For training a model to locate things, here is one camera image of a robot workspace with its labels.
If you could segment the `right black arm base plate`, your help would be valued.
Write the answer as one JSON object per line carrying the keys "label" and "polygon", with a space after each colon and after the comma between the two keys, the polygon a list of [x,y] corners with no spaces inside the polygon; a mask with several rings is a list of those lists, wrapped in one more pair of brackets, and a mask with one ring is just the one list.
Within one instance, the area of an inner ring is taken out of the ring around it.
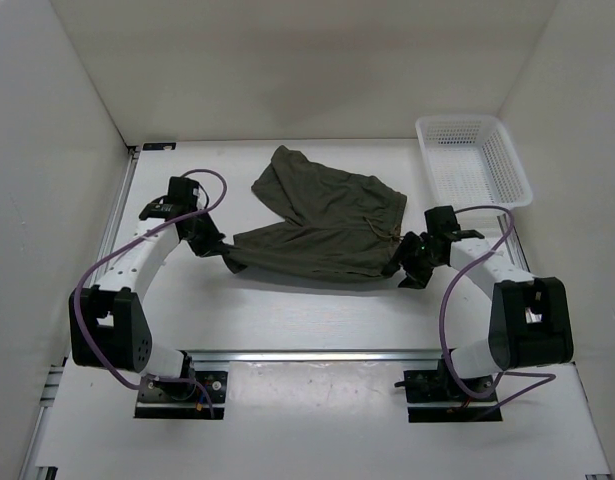
{"label": "right black arm base plate", "polygon": [[488,423],[503,420],[495,392],[485,399],[468,396],[444,370],[405,370],[394,384],[405,392],[409,423]]}

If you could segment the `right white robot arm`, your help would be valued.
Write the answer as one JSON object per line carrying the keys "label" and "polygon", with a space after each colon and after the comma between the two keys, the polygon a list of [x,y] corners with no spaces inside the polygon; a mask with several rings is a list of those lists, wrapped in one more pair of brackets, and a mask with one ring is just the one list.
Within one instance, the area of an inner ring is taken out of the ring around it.
{"label": "right white robot arm", "polygon": [[[563,282],[556,277],[536,277],[517,267],[497,252],[504,238],[490,244],[480,232],[463,229],[458,213],[451,206],[426,211],[426,231],[407,233],[383,272],[393,275],[402,270],[401,287],[422,290],[435,269],[455,270],[438,317],[442,357],[436,387],[447,399],[457,400],[464,394],[484,399],[495,389],[473,390],[473,379],[490,376],[499,382],[506,374],[520,375],[526,367],[568,363],[574,342]],[[469,346],[451,349],[446,311],[451,292],[463,278],[491,302],[488,332]]]}

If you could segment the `olive green shorts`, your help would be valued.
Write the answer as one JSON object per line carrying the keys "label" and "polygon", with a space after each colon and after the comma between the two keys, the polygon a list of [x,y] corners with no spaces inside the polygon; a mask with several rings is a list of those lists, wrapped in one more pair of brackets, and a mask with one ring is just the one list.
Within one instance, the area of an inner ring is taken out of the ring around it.
{"label": "olive green shorts", "polygon": [[330,168],[281,145],[251,191],[282,220],[234,236],[223,256],[232,272],[256,267],[338,283],[394,275],[407,197],[377,177]]}

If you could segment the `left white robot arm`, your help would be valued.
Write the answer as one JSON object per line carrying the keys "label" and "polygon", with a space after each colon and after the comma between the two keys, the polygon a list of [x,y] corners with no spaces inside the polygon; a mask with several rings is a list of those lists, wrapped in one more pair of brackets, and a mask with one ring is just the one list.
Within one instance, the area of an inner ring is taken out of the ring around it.
{"label": "left white robot arm", "polygon": [[175,400],[193,395],[197,377],[189,355],[153,340],[142,302],[180,244],[199,258],[226,254],[225,236],[210,216],[219,203],[189,173],[171,177],[166,194],[140,212],[132,240],[83,274],[69,299],[77,365],[105,369],[129,389],[131,372],[161,383]]}

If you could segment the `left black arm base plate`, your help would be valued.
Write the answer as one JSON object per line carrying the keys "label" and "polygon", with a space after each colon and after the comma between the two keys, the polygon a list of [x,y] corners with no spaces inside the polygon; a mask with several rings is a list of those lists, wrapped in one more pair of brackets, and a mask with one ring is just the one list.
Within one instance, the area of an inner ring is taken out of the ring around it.
{"label": "left black arm base plate", "polygon": [[222,420],[228,387],[225,370],[200,370],[195,384],[172,384],[142,380],[134,408],[136,419]]}

